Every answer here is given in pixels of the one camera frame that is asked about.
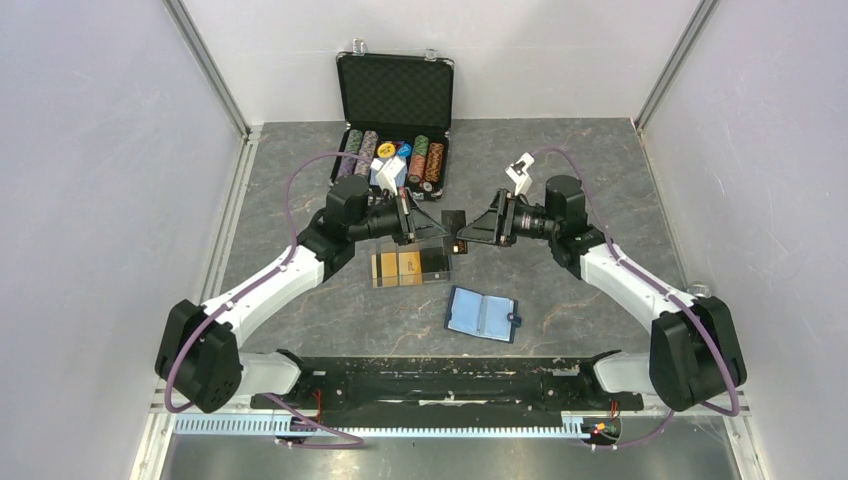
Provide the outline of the clear acrylic card box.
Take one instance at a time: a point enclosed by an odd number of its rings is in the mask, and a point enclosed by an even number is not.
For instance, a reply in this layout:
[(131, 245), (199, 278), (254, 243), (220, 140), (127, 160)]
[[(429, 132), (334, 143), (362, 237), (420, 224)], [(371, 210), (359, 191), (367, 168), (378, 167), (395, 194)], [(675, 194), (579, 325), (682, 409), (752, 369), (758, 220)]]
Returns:
[(412, 287), (447, 282), (453, 272), (453, 254), (441, 240), (399, 246), (378, 244), (370, 256), (374, 288)]

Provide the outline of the blue leather card holder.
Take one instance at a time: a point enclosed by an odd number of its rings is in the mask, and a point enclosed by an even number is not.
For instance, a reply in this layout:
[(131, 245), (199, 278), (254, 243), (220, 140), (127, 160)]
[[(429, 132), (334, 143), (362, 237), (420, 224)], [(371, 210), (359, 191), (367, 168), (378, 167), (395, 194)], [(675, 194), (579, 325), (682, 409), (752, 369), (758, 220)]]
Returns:
[(516, 300), (452, 286), (444, 317), (446, 330), (512, 344), (523, 319)]

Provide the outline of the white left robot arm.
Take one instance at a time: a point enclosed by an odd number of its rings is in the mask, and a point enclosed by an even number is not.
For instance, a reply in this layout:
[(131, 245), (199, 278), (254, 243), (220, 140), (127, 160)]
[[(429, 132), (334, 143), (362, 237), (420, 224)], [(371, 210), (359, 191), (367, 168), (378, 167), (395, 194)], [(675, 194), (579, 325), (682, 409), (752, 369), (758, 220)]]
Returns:
[(276, 394), (290, 407), (306, 405), (314, 381), (302, 363), (289, 353), (244, 353), (246, 339), (292, 300), (331, 279), (354, 257), (358, 242), (388, 237), (404, 246), (448, 234), (407, 189), (377, 200), (366, 179), (343, 178), (277, 259), (225, 293), (201, 304), (184, 299), (171, 308), (154, 364), (165, 382), (165, 408), (213, 413), (234, 397), (264, 394)]

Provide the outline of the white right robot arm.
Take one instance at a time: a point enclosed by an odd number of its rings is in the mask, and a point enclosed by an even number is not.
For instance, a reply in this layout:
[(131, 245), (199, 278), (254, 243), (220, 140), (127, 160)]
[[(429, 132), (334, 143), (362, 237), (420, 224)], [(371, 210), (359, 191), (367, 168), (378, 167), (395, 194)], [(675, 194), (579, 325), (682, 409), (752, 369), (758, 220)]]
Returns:
[(671, 410), (708, 406), (727, 393), (735, 415), (747, 367), (729, 306), (696, 297), (638, 265), (589, 221), (580, 180), (558, 175), (542, 204), (499, 190), (488, 209), (458, 232), (462, 241), (508, 247), (519, 238), (546, 241), (554, 261), (614, 300), (649, 334), (649, 349), (592, 358), (577, 382), (580, 400), (602, 408), (618, 393), (656, 395)]

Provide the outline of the gold VIP card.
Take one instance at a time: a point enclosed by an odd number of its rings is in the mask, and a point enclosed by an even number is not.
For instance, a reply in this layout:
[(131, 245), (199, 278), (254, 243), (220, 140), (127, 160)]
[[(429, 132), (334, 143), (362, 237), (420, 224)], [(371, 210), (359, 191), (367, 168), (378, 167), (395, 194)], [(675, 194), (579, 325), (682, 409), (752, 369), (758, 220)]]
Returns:
[(407, 251), (374, 254), (371, 256), (371, 277), (375, 288), (422, 285), (421, 253)]

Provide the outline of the yellow dealer button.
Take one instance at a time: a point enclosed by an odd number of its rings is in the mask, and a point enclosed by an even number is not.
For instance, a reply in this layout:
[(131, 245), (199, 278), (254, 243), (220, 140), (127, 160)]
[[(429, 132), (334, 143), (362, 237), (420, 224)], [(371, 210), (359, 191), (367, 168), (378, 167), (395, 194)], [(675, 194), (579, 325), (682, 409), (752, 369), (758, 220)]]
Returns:
[(393, 142), (383, 142), (376, 149), (376, 155), (381, 159), (389, 159), (396, 155), (397, 147)]

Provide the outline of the black poker chip case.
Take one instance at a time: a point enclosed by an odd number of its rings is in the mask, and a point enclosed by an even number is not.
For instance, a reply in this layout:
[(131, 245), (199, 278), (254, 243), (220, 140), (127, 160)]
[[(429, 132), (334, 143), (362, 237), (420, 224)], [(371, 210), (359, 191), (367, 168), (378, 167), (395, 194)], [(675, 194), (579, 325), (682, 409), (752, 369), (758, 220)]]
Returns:
[(339, 149), (409, 146), (403, 185), (418, 200), (443, 198), (449, 164), (455, 62), (433, 49), (420, 55), (373, 53), (362, 38), (335, 58), (345, 131)]

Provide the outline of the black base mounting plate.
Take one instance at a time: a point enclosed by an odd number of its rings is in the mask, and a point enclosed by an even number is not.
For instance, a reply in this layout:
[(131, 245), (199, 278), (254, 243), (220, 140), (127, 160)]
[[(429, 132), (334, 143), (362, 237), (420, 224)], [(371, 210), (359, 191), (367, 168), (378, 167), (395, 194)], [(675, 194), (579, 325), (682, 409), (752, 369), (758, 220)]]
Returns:
[(595, 358), (303, 357), (282, 400), (330, 427), (555, 427), (563, 412), (640, 411), (636, 393), (606, 393)]

